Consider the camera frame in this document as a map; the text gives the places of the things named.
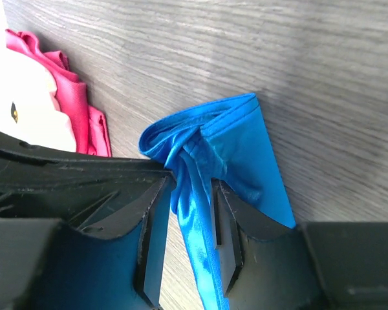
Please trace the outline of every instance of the gray wooden surface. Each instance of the gray wooden surface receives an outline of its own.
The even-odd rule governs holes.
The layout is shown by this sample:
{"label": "gray wooden surface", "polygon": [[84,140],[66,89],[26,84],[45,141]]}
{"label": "gray wooden surface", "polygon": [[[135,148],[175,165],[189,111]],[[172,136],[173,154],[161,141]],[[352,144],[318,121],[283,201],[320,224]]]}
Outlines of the gray wooden surface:
{"label": "gray wooden surface", "polygon": [[[114,155],[139,156],[141,132],[172,112],[256,92],[298,220],[388,220],[388,0],[5,0],[5,11],[69,55]],[[164,308],[202,309],[174,217],[169,232]]]}

